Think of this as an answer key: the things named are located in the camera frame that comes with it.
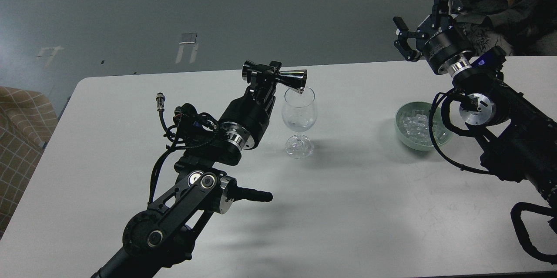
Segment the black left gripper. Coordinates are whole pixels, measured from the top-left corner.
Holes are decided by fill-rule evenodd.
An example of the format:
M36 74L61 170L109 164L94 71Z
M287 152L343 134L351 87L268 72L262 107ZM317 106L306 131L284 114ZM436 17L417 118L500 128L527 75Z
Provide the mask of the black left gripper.
M234 123L249 133L243 149L257 148L269 126L280 67L281 63L277 61L267 66L251 60L246 60L242 66L242 78L248 86L241 97L231 101L219 123Z

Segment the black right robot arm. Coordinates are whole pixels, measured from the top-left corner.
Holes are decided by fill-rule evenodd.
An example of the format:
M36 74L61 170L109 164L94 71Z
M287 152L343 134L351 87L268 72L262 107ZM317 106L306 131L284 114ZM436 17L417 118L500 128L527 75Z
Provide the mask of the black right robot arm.
M557 161L556 123L504 82L506 54L495 46L471 62L472 44L457 27L453 16L469 8L467 0L434 0L432 12L411 31L394 17L394 46L404 59L424 57L434 74L449 74L453 88L434 98L429 116L440 108L443 125L460 137L473 137L483 153L481 169L446 158L462 171L488 174L502 181L528 180L548 207L519 202L511 209L517 239L532 258L556 264L556 256L543 254L532 244L521 214L549 216L556 230Z

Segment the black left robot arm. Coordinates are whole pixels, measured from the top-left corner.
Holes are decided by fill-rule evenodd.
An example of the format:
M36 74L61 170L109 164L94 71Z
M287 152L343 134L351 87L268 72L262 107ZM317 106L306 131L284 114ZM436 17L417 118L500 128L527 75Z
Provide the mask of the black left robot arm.
M283 83L281 63L243 64L245 93L215 119L189 103L176 107L165 137L171 141L151 174L145 211L123 232L123 246L95 278L152 278L162 268L191 260L195 242L214 213L227 212L239 200L272 201L266 191L239 187L215 163L235 166L243 150L259 145Z

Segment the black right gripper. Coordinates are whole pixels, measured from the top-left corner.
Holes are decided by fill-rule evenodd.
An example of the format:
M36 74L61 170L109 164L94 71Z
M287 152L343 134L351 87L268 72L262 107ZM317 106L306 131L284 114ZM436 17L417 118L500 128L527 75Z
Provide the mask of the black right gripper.
M469 0L434 0L432 12L420 24L419 32L410 31L404 20L395 16L398 32L393 45L406 61L416 62L424 56L434 74L446 74L444 64L449 59L457 55L472 57L472 44L453 17L470 9ZM411 48L409 39L420 43L420 50Z

